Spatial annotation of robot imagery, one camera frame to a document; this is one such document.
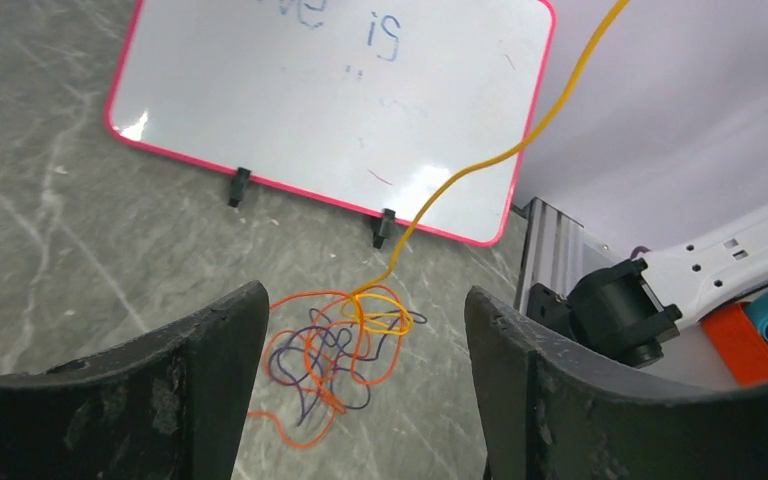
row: purple string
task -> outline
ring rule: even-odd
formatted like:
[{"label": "purple string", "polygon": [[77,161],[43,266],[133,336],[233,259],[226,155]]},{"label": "purple string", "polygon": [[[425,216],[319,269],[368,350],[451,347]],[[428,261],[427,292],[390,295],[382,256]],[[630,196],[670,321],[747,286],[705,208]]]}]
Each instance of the purple string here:
[{"label": "purple string", "polygon": [[643,253],[651,252],[652,250],[649,250],[647,247],[644,247],[643,245],[640,245],[639,247],[634,247],[634,250],[631,251],[631,255],[629,255],[629,258],[634,260],[637,258],[638,255]]},{"label": "purple string", "polygon": [[[387,313],[399,313],[400,310],[391,310]],[[418,325],[423,325],[428,323],[428,318],[424,315],[416,312],[409,311],[408,312],[413,318],[414,323]],[[321,313],[319,309],[311,308],[308,311],[308,315],[310,316],[311,321],[313,321],[317,315],[320,318],[325,319],[325,321],[329,324],[333,323],[333,320],[325,313]],[[382,318],[382,316],[372,317],[372,320],[378,320],[379,318]],[[393,330],[395,328],[396,324],[399,323],[401,318],[397,317],[393,319],[393,321],[390,323],[390,325],[387,327],[387,330]],[[339,362],[343,358],[350,358],[351,353],[346,351],[346,348],[348,348],[348,345],[352,342],[352,339],[354,338],[354,335],[351,331],[352,326],[346,326],[341,327],[337,330],[337,334],[335,335],[332,332],[332,329],[329,329],[324,326],[319,325],[310,325],[304,328],[301,328],[299,330],[296,330],[295,332],[290,335],[290,337],[282,342],[280,346],[278,346],[272,354],[269,356],[269,370],[272,372],[280,372],[281,375],[284,378],[279,378],[278,375],[272,376],[272,379],[278,382],[278,384],[283,385],[285,387],[295,387],[296,391],[299,394],[299,403],[300,403],[300,414],[299,414],[299,420],[296,423],[297,426],[300,426],[302,422],[304,422],[305,418],[310,415],[310,413],[313,411],[313,409],[316,407],[316,405],[319,403],[320,398],[322,397],[321,393],[316,393],[314,395],[313,400],[310,402],[309,405],[307,405],[307,402],[305,401],[305,393],[302,390],[301,383],[306,380],[310,373],[305,372],[304,375],[301,377],[296,378],[295,375],[290,373],[281,363],[281,357],[284,356],[288,352],[299,352],[303,355],[308,355],[311,359],[311,366],[316,368],[319,371],[319,375],[324,375],[324,365],[320,361],[320,356],[322,355],[322,350],[324,350],[323,347],[327,348],[337,348],[338,352],[337,355],[334,357],[334,364],[333,364],[333,371],[335,372],[349,372],[348,368],[345,368],[343,366],[340,366]],[[319,337],[319,347],[317,348],[317,353],[313,354],[311,352],[306,352],[304,348],[297,347],[293,345],[293,341],[295,341],[300,335],[306,332],[310,332],[312,330],[316,330],[317,336]],[[378,346],[375,350],[375,356],[374,357],[365,357],[365,358],[358,358],[358,361],[361,362],[371,362],[374,360],[378,360],[378,358],[381,355],[381,349],[384,346],[384,341],[387,339],[387,337],[390,337],[392,335],[381,335],[381,338],[378,340]],[[366,378],[361,375],[358,372],[355,372],[355,375],[360,377],[362,380],[366,381]],[[370,385],[364,385],[366,388],[366,400],[360,404],[360,405],[346,405],[346,408],[349,410],[360,410],[363,408],[366,408],[367,405],[372,401],[372,389],[370,388]],[[328,386],[329,391],[331,394],[334,394],[334,381],[332,380]]]}]

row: blue marker writing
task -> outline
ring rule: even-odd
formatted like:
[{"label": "blue marker writing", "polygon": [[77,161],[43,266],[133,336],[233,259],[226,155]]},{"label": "blue marker writing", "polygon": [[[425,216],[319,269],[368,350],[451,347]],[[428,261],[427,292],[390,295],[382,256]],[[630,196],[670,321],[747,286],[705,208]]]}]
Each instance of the blue marker writing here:
[{"label": "blue marker writing", "polygon": [[278,0],[278,11],[281,12],[281,15],[286,15],[294,3],[296,0]]},{"label": "blue marker writing", "polygon": [[324,12],[325,7],[328,5],[328,0],[319,0],[319,6],[311,5],[310,3],[307,3],[304,0],[297,0],[297,1],[299,2],[299,9],[298,9],[299,23],[301,23],[302,25],[306,26],[311,30],[321,27],[323,22],[320,21],[316,23],[310,23],[307,20],[305,20],[303,12],[305,10],[308,10],[311,12]]},{"label": "blue marker writing", "polygon": [[[372,18],[377,19],[378,15],[375,12],[372,12]],[[375,37],[375,27],[376,22],[373,20],[369,24],[369,34],[366,37],[366,44],[370,47],[372,46],[372,42]],[[385,35],[393,39],[393,51],[390,53],[389,57],[378,55],[378,58],[388,62],[396,61],[396,57],[399,56],[399,37],[393,32],[401,28],[402,25],[399,23],[399,20],[396,17],[392,15],[384,15],[384,17],[381,19],[381,29],[384,30]]]}]

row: white surface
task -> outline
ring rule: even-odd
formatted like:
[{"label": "white surface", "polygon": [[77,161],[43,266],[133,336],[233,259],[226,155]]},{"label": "white surface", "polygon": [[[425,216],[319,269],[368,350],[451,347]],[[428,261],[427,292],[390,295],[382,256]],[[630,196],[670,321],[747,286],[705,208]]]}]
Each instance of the white surface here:
[{"label": "white surface", "polygon": [[[145,0],[109,123],[145,147],[411,220],[451,174],[522,138],[552,24],[538,0]],[[465,178],[422,224],[494,242],[515,172]]]},{"label": "white surface", "polygon": [[641,370],[661,378],[714,390],[739,387],[701,325],[685,328],[678,337],[662,343],[661,348],[664,358]]},{"label": "white surface", "polygon": [[[535,121],[614,0],[552,3]],[[768,2],[632,0],[524,158],[515,202],[534,196],[624,255],[767,204]]]},{"label": "white surface", "polygon": [[698,239],[643,254],[643,279],[662,305],[682,313],[679,329],[768,283],[768,205]]}]

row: whiteboard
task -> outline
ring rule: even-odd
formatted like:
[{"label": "whiteboard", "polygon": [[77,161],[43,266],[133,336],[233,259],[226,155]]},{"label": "whiteboard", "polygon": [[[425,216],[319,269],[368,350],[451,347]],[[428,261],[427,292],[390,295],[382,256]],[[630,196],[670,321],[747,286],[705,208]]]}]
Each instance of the whiteboard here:
[{"label": "whiteboard", "polygon": [[[545,0],[138,0],[107,106],[123,142],[401,223],[522,139]],[[421,228],[497,241],[519,161],[452,187]]]},{"label": "whiteboard", "polygon": [[[553,0],[537,117],[615,0]],[[628,255],[768,204],[768,2],[634,0],[523,160],[534,196]]]}]

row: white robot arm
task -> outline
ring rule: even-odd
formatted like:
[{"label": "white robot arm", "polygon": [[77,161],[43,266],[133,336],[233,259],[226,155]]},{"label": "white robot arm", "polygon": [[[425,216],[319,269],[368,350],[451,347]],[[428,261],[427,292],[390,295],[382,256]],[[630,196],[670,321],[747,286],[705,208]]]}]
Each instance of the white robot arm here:
[{"label": "white robot arm", "polygon": [[768,205],[703,237],[641,257],[641,276],[661,305],[681,312],[679,330],[768,283]]},{"label": "white robot arm", "polygon": [[768,205],[701,238],[585,275],[564,298],[530,289],[526,314],[609,358],[639,367],[660,343],[768,284]]}]

